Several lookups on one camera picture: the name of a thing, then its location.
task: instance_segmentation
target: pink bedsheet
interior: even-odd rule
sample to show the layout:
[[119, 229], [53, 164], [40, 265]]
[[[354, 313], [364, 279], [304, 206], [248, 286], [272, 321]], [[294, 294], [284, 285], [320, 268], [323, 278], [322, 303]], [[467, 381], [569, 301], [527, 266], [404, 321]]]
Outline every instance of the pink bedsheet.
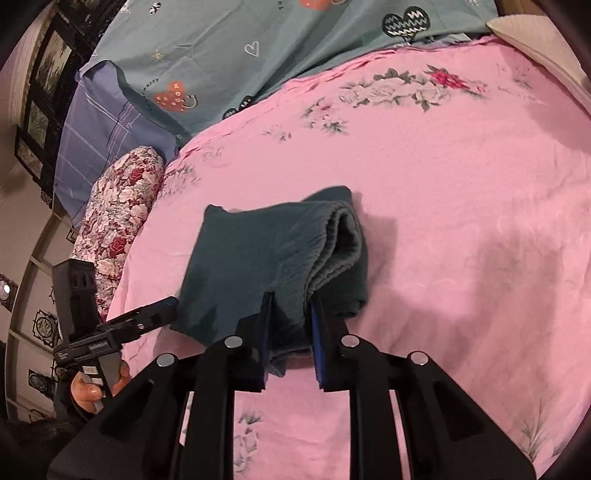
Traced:
[[[350, 328], [382, 351], [428, 352], [541, 475], [591, 392], [591, 121], [497, 41], [369, 54], [293, 80], [194, 138], [125, 263], [109, 316], [175, 294], [208, 204], [255, 209], [344, 184], [370, 255]], [[132, 373], [200, 346], [152, 332]], [[238, 394], [244, 478], [348, 478], [346, 394], [309, 364]]]

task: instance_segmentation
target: picture frame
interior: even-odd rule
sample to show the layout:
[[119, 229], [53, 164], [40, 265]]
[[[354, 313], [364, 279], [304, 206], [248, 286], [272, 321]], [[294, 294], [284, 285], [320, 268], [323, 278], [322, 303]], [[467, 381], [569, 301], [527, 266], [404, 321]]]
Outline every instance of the picture frame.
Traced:
[[55, 168], [60, 148], [62, 124], [46, 105], [43, 95], [31, 91], [25, 103], [22, 131], [29, 145], [41, 153], [41, 161]]
[[33, 64], [30, 93], [37, 95], [63, 121], [72, 91], [76, 88], [76, 72], [89, 58], [88, 45], [61, 16], [56, 15]]
[[45, 164], [43, 150], [21, 127], [17, 127], [15, 139], [14, 156], [33, 177], [33, 180], [40, 184]]
[[56, 172], [55, 158], [53, 161], [48, 160], [46, 152], [21, 127], [17, 127], [14, 156], [28, 171], [35, 183], [41, 187], [41, 198], [51, 208], [53, 179]]
[[86, 36], [110, 3], [105, 0], [59, 0], [57, 6], [70, 25]]
[[106, 6], [101, 12], [98, 12], [92, 29], [87, 36], [87, 41], [93, 51], [117, 14], [129, 14], [128, 3], [129, 0], [111, 0], [105, 2]]

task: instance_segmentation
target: blue gripper pad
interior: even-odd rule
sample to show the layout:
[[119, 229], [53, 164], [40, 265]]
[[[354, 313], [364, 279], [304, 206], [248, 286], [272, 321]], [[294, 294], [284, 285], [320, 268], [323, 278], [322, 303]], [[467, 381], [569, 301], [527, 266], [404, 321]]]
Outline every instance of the blue gripper pad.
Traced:
[[320, 321], [321, 312], [315, 302], [311, 305], [311, 325], [312, 325], [312, 355], [314, 357], [314, 369], [316, 370], [316, 380], [320, 388], [324, 388], [324, 375], [326, 373], [326, 353], [324, 351], [324, 335]]

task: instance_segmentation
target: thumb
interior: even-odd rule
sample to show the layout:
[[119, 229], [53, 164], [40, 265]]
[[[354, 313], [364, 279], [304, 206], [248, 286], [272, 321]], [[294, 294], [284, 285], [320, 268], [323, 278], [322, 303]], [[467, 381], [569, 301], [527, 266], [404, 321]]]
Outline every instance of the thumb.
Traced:
[[78, 372], [74, 377], [74, 380], [72, 380], [70, 392], [72, 393], [72, 398], [74, 398], [78, 405], [84, 402], [100, 400], [103, 396], [100, 387], [85, 383], [80, 372]]

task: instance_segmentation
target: hair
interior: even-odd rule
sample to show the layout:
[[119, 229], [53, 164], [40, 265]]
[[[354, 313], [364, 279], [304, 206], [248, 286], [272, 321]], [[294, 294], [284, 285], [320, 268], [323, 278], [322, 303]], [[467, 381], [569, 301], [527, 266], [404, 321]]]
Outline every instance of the hair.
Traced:
[[56, 419], [32, 423], [9, 421], [6, 426], [13, 440], [23, 449], [27, 461], [44, 473], [47, 473], [53, 459], [77, 433], [72, 423]]

